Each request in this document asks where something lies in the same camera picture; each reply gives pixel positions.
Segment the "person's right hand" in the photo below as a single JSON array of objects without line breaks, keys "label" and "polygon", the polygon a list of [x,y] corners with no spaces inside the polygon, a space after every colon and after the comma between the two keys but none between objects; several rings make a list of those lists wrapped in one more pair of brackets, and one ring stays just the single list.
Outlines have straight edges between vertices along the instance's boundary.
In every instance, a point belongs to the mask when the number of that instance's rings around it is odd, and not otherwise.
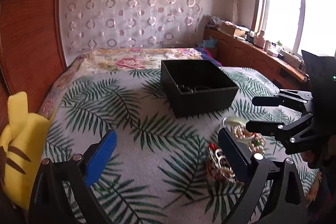
[{"label": "person's right hand", "polygon": [[311,169],[317,168],[320,165],[320,154],[312,151],[305,151],[300,153],[302,160],[307,162]]}]

